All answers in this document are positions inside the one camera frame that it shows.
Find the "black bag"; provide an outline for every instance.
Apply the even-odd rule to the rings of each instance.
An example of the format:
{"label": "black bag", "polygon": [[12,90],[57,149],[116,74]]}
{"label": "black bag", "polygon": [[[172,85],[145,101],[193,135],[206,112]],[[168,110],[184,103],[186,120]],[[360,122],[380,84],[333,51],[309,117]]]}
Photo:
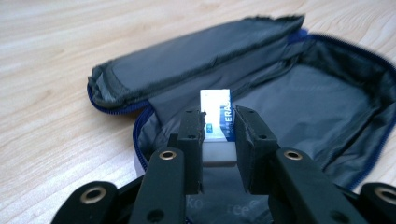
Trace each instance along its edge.
{"label": "black bag", "polygon": [[[282,147],[307,153],[353,189],[374,167],[395,123],[396,71],[365,49],[301,29],[303,17],[248,18],[100,64],[88,93],[103,112],[143,108],[134,147],[149,155],[177,133],[202,89],[230,89],[260,114]],[[267,197],[245,193],[238,168],[204,168],[205,194],[188,196],[193,223],[270,222]]]}

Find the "mounting hole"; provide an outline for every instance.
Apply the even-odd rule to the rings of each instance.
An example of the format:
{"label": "mounting hole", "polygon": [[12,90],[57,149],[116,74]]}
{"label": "mounting hole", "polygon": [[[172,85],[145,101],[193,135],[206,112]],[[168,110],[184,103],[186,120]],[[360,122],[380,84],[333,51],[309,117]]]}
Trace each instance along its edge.
{"label": "mounting hole", "polygon": [[169,161],[172,160],[176,156],[176,152],[174,151],[165,151],[160,154],[160,158]]}
{"label": "mounting hole", "polygon": [[151,223],[158,223],[163,220],[164,213],[160,209],[152,210],[148,213],[147,219]]}
{"label": "mounting hole", "polygon": [[291,150],[285,151],[284,155],[289,160],[294,160],[294,161],[299,161],[303,158],[303,156],[300,153]]}
{"label": "mounting hole", "polygon": [[386,189],[383,187],[375,188],[375,194],[383,201],[396,205],[396,191],[393,189]]}
{"label": "mounting hole", "polygon": [[82,203],[91,204],[101,201],[106,195],[106,189],[101,186],[92,187],[85,190],[79,198]]}
{"label": "mounting hole", "polygon": [[349,223],[349,218],[344,213],[339,211],[331,211],[330,217],[337,223]]}

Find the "blue label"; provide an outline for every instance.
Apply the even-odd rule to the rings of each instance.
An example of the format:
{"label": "blue label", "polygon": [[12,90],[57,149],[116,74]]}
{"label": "blue label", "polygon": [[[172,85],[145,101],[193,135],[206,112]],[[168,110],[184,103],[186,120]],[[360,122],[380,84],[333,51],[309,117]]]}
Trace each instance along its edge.
{"label": "blue label", "polygon": [[213,126],[211,123],[206,124],[206,132],[213,133]]}
{"label": "blue label", "polygon": [[233,132],[233,107],[230,101],[220,105],[220,128],[227,141],[235,141]]}

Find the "fabric pouch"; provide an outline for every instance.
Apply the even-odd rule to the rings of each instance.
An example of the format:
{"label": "fabric pouch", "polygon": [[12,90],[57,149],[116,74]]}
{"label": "fabric pouch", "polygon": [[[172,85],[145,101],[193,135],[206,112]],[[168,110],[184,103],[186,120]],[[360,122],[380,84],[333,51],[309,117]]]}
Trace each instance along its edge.
{"label": "fabric pouch", "polygon": [[[93,105],[109,114],[144,108],[134,148],[144,169],[199,106],[200,90],[230,89],[256,110],[281,147],[307,153],[337,185],[355,188],[395,124],[396,71],[382,57],[302,29],[304,17],[247,18],[184,35],[97,65]],[[187,196],[193,223],[267,223],[267,196],[244,191],[237,166],[203,170],[205,193]]]}

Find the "wooden floor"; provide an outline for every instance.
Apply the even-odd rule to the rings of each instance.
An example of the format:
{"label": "wooden floor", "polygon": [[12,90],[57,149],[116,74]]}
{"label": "wooden floor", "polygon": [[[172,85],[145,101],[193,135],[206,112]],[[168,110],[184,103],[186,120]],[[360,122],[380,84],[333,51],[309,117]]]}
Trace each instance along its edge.
{"label": "wooden floor", "polygon": [[[396,62],[396,1],[0,1],[0,223],[49,223],[93,180],[136,178],[138,113],[91,105],[87,77],[109,59],[247,16],[305,14],[304,27]],[[396,185],[396,136],[367,181]]]}

